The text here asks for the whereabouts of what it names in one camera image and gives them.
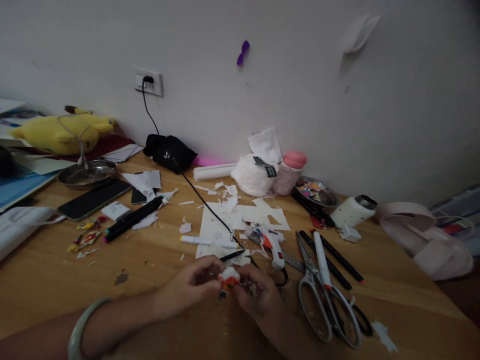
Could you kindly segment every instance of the human hand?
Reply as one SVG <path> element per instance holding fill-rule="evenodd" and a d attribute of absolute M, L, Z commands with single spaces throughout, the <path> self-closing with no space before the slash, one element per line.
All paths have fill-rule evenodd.
<path fill-rule="evenodd" d="M 233 295 L 240 307 L 255 320 L 263 333 L 270 337 L 278 326 L 283 328 L 286 325 L 285 322 L 290 321 L 291 312 L 282 301 L 274 281 L 268 275 L 251 264 L 244 265 L 236 271 L 242 279 L 248 279 L 256 284 L 257 297 L 249 295 L 239 285 L 233 288 Z"/>
<path fill-rule="evenodd" d="M 218 295 L 222 289 L 218 276 L 224 270 L 225 265 L 215 255 L 199 257 L 185 266 L 157 290 L 158 320 L 171 318 L 210 296 Z"/>

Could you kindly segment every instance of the pink bottle cap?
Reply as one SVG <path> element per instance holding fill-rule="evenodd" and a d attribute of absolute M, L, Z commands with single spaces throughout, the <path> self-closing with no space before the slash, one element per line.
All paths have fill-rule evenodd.
<path fill-rule="evenodd" d="M 291 168 L 301 169 L 307 163 L 307 155 L 301 151 L 287 151 L 283 155 L 283 162 Z"/>

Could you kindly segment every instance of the black tag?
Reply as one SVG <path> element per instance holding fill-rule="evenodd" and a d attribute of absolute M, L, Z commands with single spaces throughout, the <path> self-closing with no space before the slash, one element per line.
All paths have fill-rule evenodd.
<path fill-rule="evenodd" d="M 277 171 L 275 170 L 275 167 L 273 167 L 272 165 L 263 161 L 261 157 L 254 156 L 253 160 L 255 160 L 255 165 L 263 166 L 265 168 L 266 176 L 268 178 L 276 178 L 277 177 Z"/>

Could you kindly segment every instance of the smartphone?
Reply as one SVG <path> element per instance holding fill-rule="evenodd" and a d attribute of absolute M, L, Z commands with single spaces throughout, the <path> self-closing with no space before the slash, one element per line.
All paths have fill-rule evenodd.
<path fill-rule="evenodd" d="M 129 183 L 115 179 L 104 186 L 90 190 L 64 203 L 58 208 L 58 211 L 69 219 L 81 221 L 119 196 L 125 194 L 131 188 L 132 186 Z"/>
<path fill-rule="evenodd" d="M 153 189 L 153 192 L 156 194 L 157 193 L 157 189 Z M 147 197 L 145 195 L 143 195 L 140 190 L 138 189 L 133 189 L 133 191 L 131 192 L 131 204 L 132 205 L 138 205 L 138 204 L 144 204 L 147 202 Z"/>

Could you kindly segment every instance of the yellow stuffed toy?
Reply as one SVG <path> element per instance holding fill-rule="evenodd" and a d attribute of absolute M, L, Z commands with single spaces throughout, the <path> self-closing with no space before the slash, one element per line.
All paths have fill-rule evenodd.
<path fill-rule="evenodd" d="M 80 155 L 92 151 L 114 129 L 115 119 L 95 116 L 73 106 L 65 106 L 70 115 L 36 117 L 10 131 L 14 138 L 25 139 L 34 148 L 55 155 Z"/>

